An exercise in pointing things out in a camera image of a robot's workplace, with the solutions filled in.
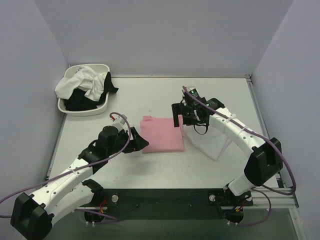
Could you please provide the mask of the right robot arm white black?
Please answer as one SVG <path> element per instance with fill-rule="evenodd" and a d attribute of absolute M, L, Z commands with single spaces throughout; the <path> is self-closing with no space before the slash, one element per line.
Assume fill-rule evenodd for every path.
<path fill-rule="evenodd" d="M 171 105 L 175 127 L 213 127 L 226 135 L 248 157 L 243 173 L 227 184 L 226 190 L 238 197 L 260 187 L 283 168 L 281 143 L 253 132 L 216 98 L 206 100 L 196 90 L 184 92 L 179 103 Z"/>

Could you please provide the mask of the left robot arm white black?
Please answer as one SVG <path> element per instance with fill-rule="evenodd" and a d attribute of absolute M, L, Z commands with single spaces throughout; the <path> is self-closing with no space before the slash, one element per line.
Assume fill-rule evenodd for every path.
<path fill-rule="evenodd" d="M 27 240 L 43 240 L 68 213 L 86 204 L 101 203 L 103 187 L 91 176 L 108 163 L 110 156 L 138 152 L 148 145 L 134 127 L 119 130 L 105 126 L 61 178 L 51 179 L 31 194 L 23 192 L 15 199 L 10 224 Z"/>

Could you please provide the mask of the pink t shirt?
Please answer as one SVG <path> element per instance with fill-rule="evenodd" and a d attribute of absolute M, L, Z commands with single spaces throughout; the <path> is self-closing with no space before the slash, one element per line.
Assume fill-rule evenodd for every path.
<path fill-rule="evenodd" d="M 178 116 L 178 127 L 174 127 L 173 118 L 143 116 L 140 122 L 140 136 L 149 145 L 142 150 L 143 154 L 160 152 L 183 152 L 183 118 Z"/>

